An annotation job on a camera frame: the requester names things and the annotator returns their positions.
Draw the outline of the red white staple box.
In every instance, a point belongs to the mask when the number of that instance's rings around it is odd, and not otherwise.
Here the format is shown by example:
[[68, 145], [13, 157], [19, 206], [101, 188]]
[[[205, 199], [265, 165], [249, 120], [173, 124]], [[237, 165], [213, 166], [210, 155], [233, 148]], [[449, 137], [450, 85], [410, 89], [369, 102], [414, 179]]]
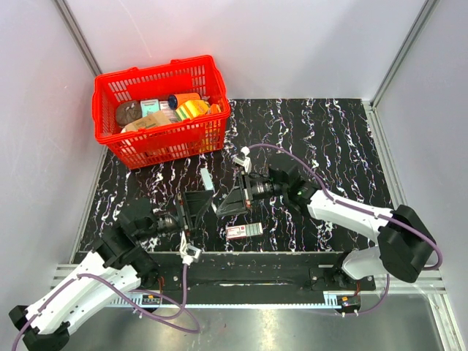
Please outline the red white staple box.
[[260, 222], [253, 224], [242, 224], [238, 226], [226, 227], [226, 239], [236, 240], [251, 238], [263, 234], [263, 226]]

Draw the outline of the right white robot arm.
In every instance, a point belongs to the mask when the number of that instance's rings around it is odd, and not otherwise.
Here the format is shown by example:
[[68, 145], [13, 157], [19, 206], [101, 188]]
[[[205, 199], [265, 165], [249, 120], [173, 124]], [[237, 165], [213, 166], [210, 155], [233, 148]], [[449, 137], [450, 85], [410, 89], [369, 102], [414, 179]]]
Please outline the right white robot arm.
[[409, 206], [378, 208], [332, 195], [303, 178], [296, 166], [270, 166], [267, 175], [241, 169], [216, 214], [245, 214], [254, 202], [276, 196], [291, 211], [337, 224], [374, 243], [368, 249], [345, 252], [327, 274], [340, 289], [348, 290], [358, 280], [376, 274], [413, 283], [435, 250], [434, 238]]

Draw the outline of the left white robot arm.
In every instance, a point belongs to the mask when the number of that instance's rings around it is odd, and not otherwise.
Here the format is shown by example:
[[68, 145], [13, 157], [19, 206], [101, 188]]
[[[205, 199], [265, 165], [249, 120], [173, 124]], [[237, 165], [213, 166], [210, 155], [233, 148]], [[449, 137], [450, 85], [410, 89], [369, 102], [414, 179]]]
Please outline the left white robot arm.
[[[199, 229], [212, 199], [210, 190], [182, 192], [177, 196], [175, 211], [160, 214], [146, 197], [129, 202], [75, 270], [36, 303], [15, 306], [9, 312], [18, 329], [12, 348], [17, 349], [23, 342], [28, 350], [62, 350], [85, 321], [117, 298], [142, 315], [171, 325], [173, 318], [186, 311], [188, 268], [201, 255], [187, 237]], [[140, 242], [167, 234], [178, 234], [181, 239], [182, 302], [161, 293], [157, 297], [178, 306], [172, 317], [152, 314], [127, 296], [133, 290], [148, 294], [152, 287], [162, 285], [158, 263]]]

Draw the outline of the red plastic shopping basket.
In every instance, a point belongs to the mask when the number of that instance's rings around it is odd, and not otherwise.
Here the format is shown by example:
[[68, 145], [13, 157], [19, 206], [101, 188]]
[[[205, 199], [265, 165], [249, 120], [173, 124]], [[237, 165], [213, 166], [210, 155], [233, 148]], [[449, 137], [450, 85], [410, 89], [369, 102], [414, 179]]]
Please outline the red plastic shopping basket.
[[[134, 132], [122, 132], [116, 122], [116, 110], [126, 101], [166, 100], [171, 94], [192, 92], [217, 104], [219, 113]], [[94, 136], [130, 170], [223, 149], [230, 114], [224, 79], [210, 55], [132, 67], [94, 80]]]

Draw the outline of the brown cardboard box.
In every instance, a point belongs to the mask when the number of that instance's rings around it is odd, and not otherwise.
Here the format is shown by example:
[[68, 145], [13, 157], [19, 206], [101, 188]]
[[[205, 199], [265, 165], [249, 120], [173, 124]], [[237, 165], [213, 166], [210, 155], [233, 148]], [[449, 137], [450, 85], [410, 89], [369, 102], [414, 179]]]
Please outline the brown cardboard box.
[[121, 130], [121, 133], [136, 132], [140, 129], [150, 129], [154, 127], [165, 126], [168, 124], [171, 124], [171, 120], [164, 112], [160, 110], [155, 113], [151, 113], [145, 117], [142, 117], [130, 124], [127, 124]]

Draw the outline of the yellow green snack pack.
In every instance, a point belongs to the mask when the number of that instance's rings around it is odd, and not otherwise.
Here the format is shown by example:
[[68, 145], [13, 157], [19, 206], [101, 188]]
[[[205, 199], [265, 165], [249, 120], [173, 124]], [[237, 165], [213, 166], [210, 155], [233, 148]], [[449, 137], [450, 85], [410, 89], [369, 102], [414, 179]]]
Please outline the yellow green snack pack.
[[210, 105], [204, 100], [189, 100], [180, 105], [175, 114], [179, 121], [192, 120], [208, 113]]

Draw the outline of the orange blue cylinder can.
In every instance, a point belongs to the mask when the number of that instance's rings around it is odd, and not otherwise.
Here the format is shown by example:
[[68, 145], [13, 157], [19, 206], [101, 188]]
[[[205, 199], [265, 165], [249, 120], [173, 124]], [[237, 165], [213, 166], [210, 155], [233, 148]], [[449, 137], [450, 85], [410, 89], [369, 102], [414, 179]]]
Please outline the orange blue cylinder can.
[[168, 96], [167, 102], [172, 110], [176, 110], [180, 105], [184, 104], [187, 101], [199, 99], [201, 99], [201, 96], [196, 92], [192, 92], [183, 94], [171, 94]]

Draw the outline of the teal small box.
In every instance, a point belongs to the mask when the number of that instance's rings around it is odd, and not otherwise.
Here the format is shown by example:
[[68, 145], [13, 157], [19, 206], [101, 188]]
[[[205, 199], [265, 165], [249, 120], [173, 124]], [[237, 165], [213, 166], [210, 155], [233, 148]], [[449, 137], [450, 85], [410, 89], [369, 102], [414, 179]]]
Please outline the teal small box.
[[140, 101], [140, 108], [142, 112], [142, 117], [151, 115], [160, 111], [160, 104], [158, 99], [146, 99]]

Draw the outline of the brown round cookie pack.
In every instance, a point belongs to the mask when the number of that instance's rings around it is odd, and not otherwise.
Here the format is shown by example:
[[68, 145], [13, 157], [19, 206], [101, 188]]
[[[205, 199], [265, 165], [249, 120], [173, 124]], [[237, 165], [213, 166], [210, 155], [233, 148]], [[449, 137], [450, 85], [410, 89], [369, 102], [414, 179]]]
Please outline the brown round cookie pack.
[[140, 118], [142, 118], [142, 108], [137, 100], [124, 102], [116, 108], [115, 120], [120, 127], [125, 127]]

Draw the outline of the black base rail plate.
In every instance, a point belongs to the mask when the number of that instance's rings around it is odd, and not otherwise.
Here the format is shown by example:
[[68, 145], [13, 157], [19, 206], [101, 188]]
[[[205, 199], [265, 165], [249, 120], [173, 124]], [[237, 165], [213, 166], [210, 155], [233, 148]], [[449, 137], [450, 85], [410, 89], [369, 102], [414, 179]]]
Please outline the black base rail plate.
[[373, 278], [345, 288], [325, 280], [336, 266], [335, 252], [204, 252], [187, 273], [187, 293], [195, 287], [293, 286], [311, 291], [373, 293]]

